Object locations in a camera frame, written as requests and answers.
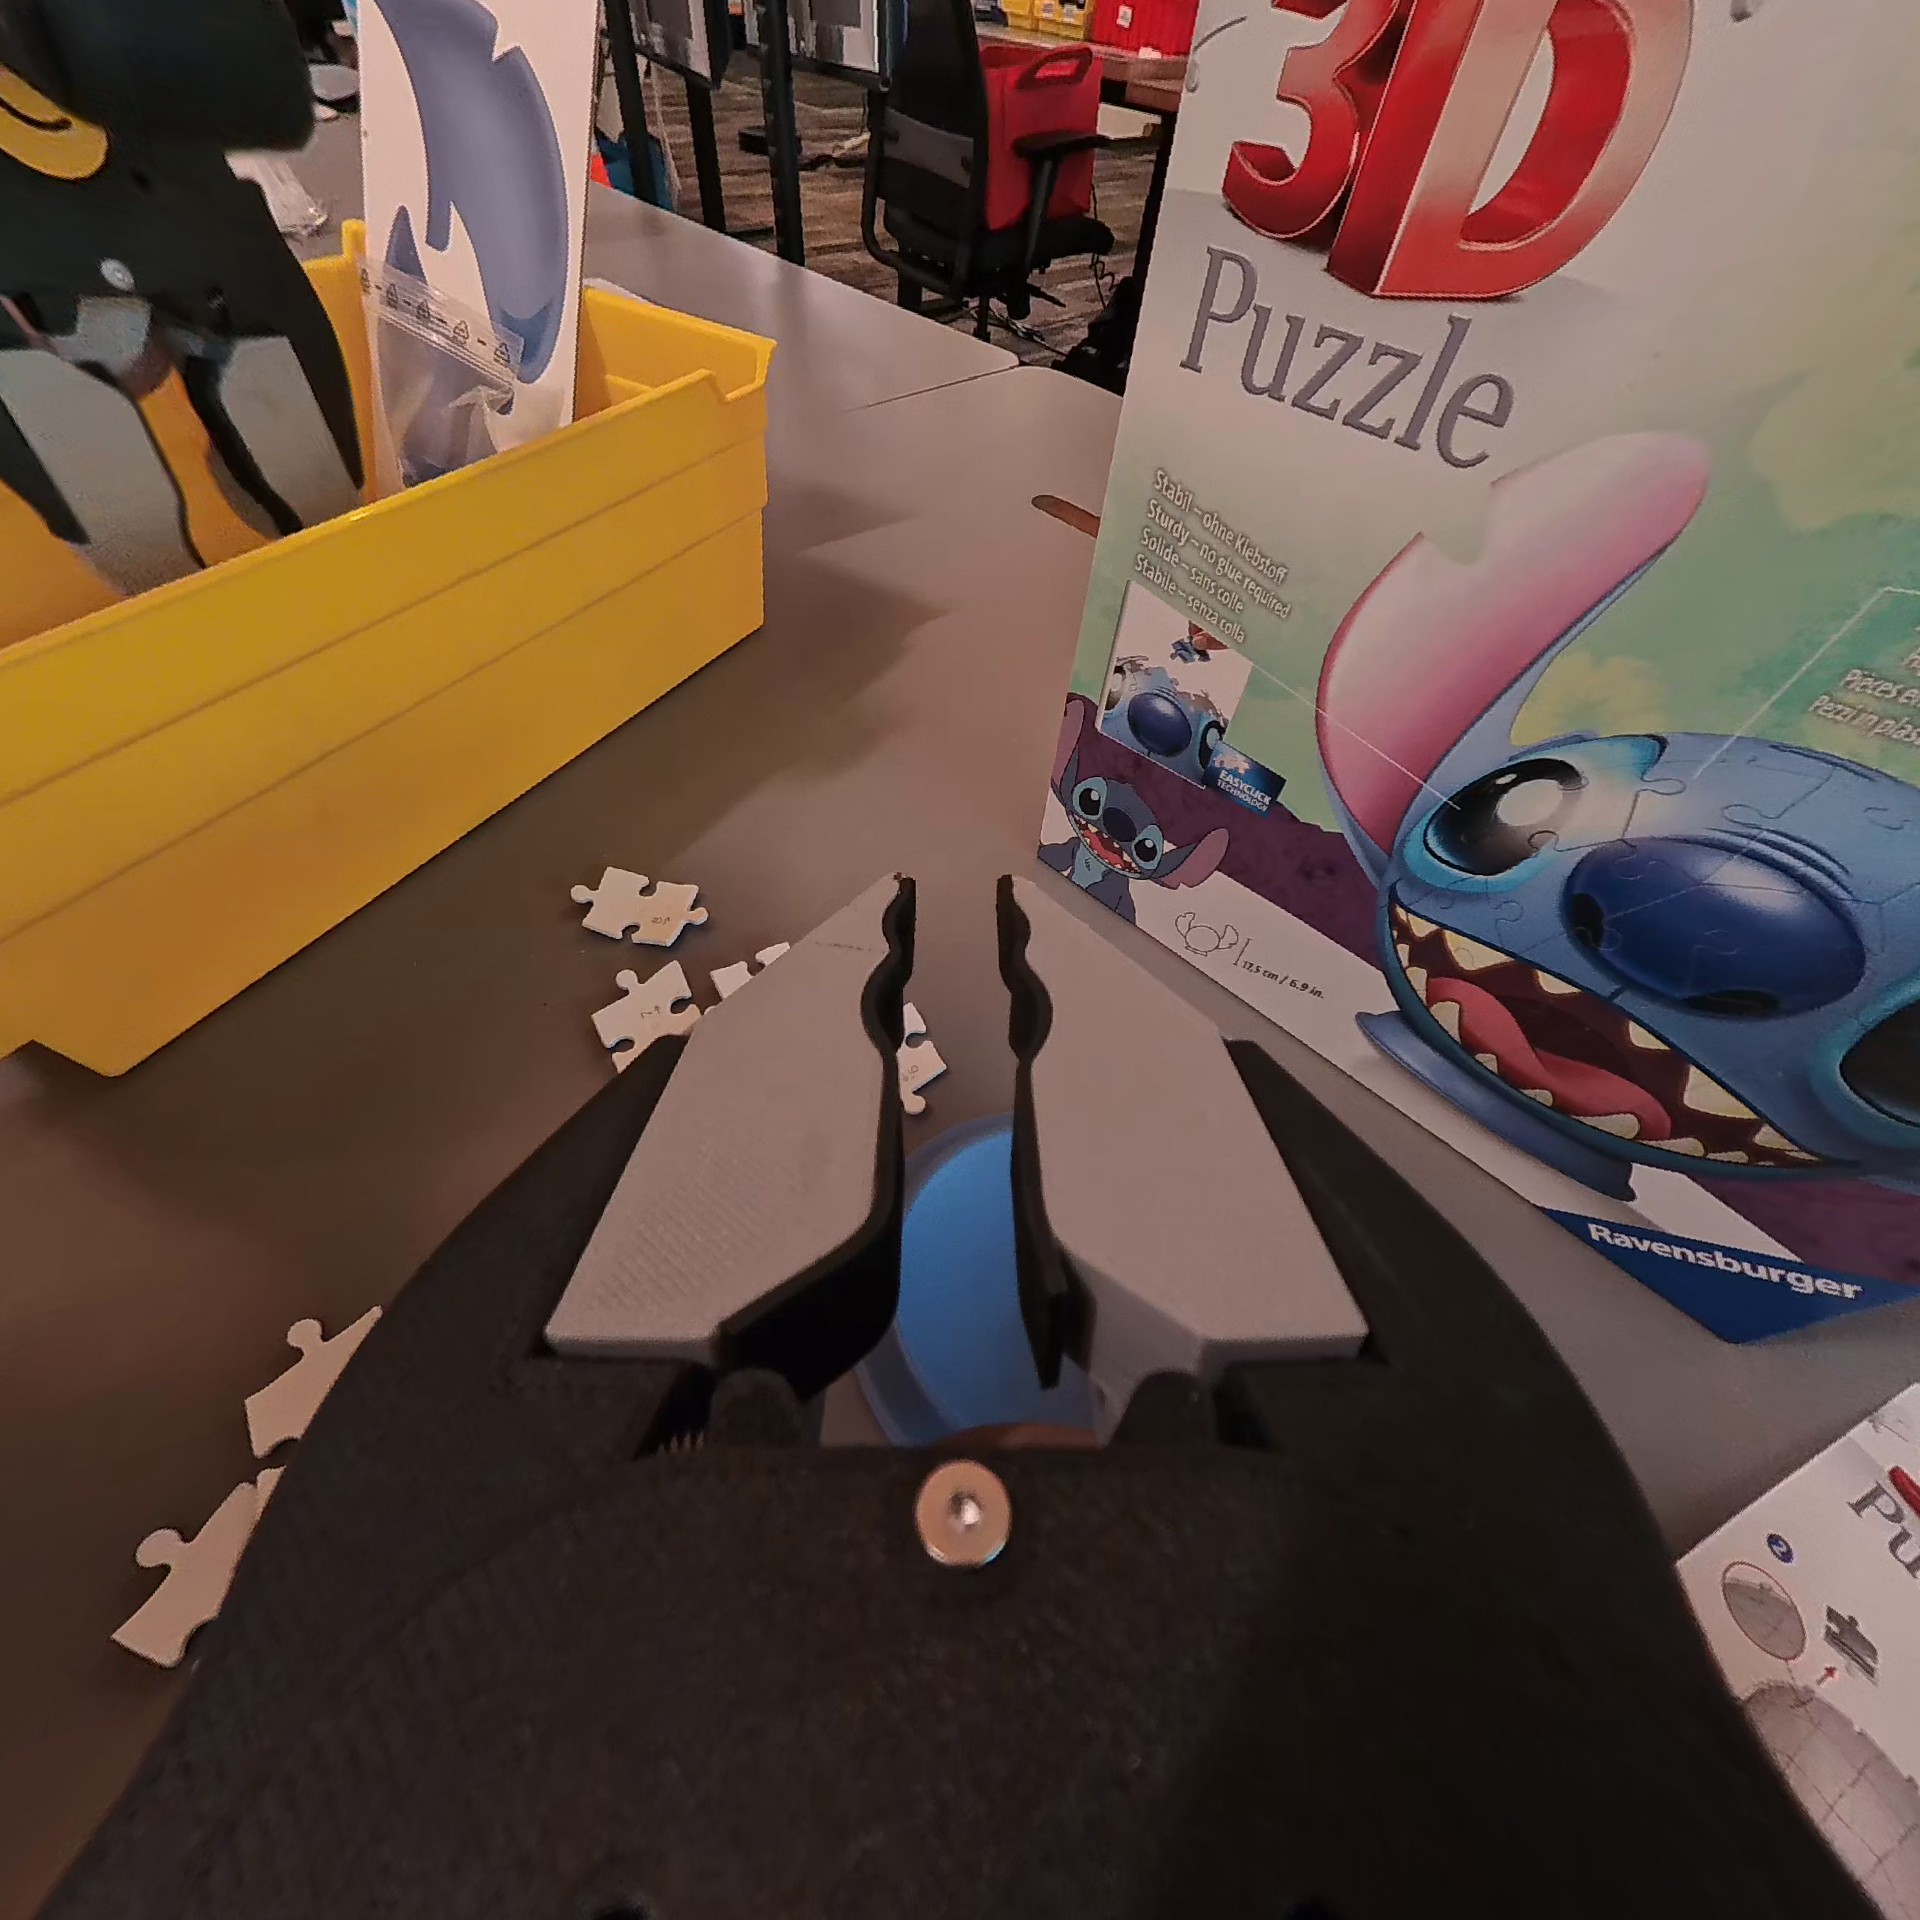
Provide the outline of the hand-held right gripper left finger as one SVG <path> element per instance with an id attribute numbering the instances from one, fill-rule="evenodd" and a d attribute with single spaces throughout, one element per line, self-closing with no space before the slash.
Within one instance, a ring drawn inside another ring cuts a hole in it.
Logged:
<path id="1" fill-rule="evenodd" d="M 895 1053 L 916 884 L 890 874 L 687 1032 L 547 1347 L 772 1372 L 817 1398 L 899 1302 Z"/>

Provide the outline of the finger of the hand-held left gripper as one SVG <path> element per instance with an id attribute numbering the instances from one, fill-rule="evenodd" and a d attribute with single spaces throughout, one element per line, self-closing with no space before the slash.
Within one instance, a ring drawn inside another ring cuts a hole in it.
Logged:
<path id="1" fill-rule="evenodd" d="M 209 477 L 242 523 L 289 536 L 362 503 L 356 420 L 347 411 L 335 431 L 284 335 L 180 327 L 180 375 L 209 431 Z"/>
<path id="2" fill-rule="evenodd" d="M 17 340 L 3 351 L 5 482 L 85 558 L 154 551 L 154 437 L 121 375 L 154 339 L 135 296 L 77 304 L 75 327 L 53 335 L 7 302 Z"/>

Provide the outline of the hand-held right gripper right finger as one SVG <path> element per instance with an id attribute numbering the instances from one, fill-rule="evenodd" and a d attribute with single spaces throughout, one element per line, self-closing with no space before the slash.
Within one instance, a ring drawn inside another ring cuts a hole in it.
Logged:
<path id="1" fill-rule="evenodd" d="M 997 923 L 1041 1381 L 1356 1355 L 1365 1319 L 1215 1026 L 1030 879 L 998 879 Z"/>

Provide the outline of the blue plastic puzzle base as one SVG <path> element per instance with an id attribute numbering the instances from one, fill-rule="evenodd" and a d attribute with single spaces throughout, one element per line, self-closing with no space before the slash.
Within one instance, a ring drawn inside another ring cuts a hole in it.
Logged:
<path id="1" fill-rule="evenodd" d="M 1093 1429 L 1085 1374 L 1067 1362 L 1061 1381 L 1042 1388 L 1027 1348 L 1013 1126 L 1011 1114 L 966 1119 L 906 1162 L 895 1320 L 855 1370 L 899 1447 L 1001 1424 Z"/>

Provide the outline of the yellow plastic bin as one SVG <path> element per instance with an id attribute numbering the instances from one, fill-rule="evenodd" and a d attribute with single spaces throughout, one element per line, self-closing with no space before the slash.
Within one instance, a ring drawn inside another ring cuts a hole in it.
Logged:
<path id="1" fill-rule="evenodd" d="M 138 599 L 5 495 L 3 1051 L 125 1071 L 754 632 L 774 349 L 594 286 L 577 422 Z"/>

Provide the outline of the printed puzzle box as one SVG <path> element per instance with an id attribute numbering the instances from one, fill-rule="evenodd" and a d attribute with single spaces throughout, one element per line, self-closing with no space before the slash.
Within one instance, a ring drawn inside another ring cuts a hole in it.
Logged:
<path id="1" fill-rule="evenodd" d="M 1203 5 L 1042 858 L 1733 1341 L 1916 1296 L 1916 2 Z"/>

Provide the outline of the clear plastic bag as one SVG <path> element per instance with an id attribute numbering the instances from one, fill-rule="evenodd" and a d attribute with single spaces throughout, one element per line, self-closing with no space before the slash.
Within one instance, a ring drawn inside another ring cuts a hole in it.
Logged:
<path id="1" fill-rule="evenodd" d="M 522 335 L 426 282 L 356 262 L 372 364 L 372 444 L 382 493 L 478 463 L 514 404 Z"/>

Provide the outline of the white card with blue shapes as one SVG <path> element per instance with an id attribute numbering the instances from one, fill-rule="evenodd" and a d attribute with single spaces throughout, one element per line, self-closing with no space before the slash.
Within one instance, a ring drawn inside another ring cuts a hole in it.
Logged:
<path id="1" fill-rule="evenodd" d="M 356 8 L 365 253 L 469 322 L 495 379 L 446 368 L 439 420 L 397 444 L 421 477 L 573 419 L 594 2 L 364 2 Z"/>

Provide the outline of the black office chair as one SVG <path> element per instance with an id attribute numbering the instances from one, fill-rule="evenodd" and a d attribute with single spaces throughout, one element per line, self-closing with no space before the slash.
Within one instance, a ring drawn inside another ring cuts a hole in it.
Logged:
<path id="1" fill-rule="evenodd" d="M 982 224 L 988 98 L 975 15 L 964 2 L 911 2 L 890 86 L 871 114 L 861 189 L 866 251 L 895 274 L 899 302 L 973 308 L 975 335 L 991 334 L 991 304 L 1027 320 L 1035 277 L 1061 259 L 1100 259 L 1113 234 L 1093 210 L 1050 221 L 1054 157 L 1045 157 L 1023 221 Z"/>

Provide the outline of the white instruction leaflet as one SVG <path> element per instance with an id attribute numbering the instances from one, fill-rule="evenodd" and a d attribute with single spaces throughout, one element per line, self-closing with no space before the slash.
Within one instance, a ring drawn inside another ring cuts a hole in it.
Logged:
<path id="1" fill-rule="evenodd" d="M 1891 1917 L 1917 1916 L 1917 1388 L 1677 1560 L 1729 1688 Z"/>

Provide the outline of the red bag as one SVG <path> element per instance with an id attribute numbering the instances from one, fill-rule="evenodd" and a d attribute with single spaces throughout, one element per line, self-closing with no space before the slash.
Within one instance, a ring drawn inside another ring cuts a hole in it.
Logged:
<path id="1" fill-rule="evenodd" d="M 1083 44 L 978 46 L 988 98 L 988 172 L 982 224 L 1019 226 L 1034 202 L 1041 164 L 1054 157 L 1046 220 L 1090 210 L 1100 110 L 1100 60 Z"/>

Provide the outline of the black metal table frame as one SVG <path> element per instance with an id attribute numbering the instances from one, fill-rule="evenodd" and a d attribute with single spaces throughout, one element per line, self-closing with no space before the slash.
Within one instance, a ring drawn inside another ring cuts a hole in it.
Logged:
<path id="1" fill-rule="evenodd" d="M 718 156 L 718 132 L 713 126 L 713 94 L 718 80 L 727 69 L 727 23 L 721 18 L 723 5 L 705 5 L 708 13 L 708 74 L 677 66 L 687 102 L 687 130 L 695 160 L 695 178 L 699 186 L 699 206 L 705 224 L 718 234 L 727 230 L 727 206 Z M 782 261 L 795 268 L 807 262 L 804 253 L 804 221 L 799 202 L 799 138 L 795 120 L 794 95 L 794 60 L 788 47 L 788 5 L 786 2 L 754 2 L 750 5 L 759 32 L 759 106 L 763 123 L 763 147 L 772 183 L 774 224 L 767 234 L 774 238 L 774 251 Z M 614 95 L 620 106 L 621 134 L 631 162 L 631 183 L 636 194 L 645 194 L 654 170 L 649 162 L 647 138 L 649 123 L 645 116 L 641 58 L 655 58 L 655 51 L 641 51 L 633 30 L 633 5 L 605 2 L 603 21 L 609 30 L 609 53 L 613 61 Z"/>

